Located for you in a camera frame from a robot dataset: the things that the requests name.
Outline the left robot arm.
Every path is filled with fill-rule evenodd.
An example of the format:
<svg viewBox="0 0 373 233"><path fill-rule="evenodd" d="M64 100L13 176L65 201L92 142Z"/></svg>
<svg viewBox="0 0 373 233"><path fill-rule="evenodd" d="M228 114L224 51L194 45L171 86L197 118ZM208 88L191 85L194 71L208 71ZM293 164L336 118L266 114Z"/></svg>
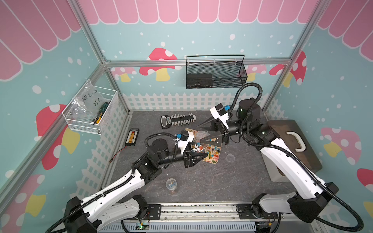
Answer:
<svg viewBox="0 0 373 233"><path fill-rule="evenodd" d="M55 233L56 227L63 224L61 233L96 233L119 219L144 218L149 206L142 196L134 196L128 204L118 201L153 181L172 163L183 162L186 168L191 168L205 159L207 153L192 149L193 140L194 134L189 131L148 136L144 141L146 152L132 163L128 173L89 197L70 199L64 216L46 231Z"/></svg>

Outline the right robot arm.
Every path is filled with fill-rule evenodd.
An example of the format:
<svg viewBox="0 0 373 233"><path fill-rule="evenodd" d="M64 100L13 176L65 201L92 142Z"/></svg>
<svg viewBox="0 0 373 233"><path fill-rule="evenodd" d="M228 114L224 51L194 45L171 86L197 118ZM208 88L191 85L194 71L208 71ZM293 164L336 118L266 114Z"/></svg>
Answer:
<svg viewBox="0 0 373 233"><path fill-rule="evenodd" d="M258 215L278 212L294 214L306 223L317 220L337 230L358 232L364 223L359 214L336 194L338 187L326 183L313 173L287 147L281 135L270 125L260 123L262 87L258 83L247 83L239 88L231 105L221 103L211 108L211 117L198 127L211 131L212 142L216 146L228 144L230 136L240 135L248 145L255 147L269 158L287 176L296 192L283 195L260 194L252 202L252 208ZM340 226L319 217L319 214L331 201L335 200L357 221L354 227Z"/></svg>

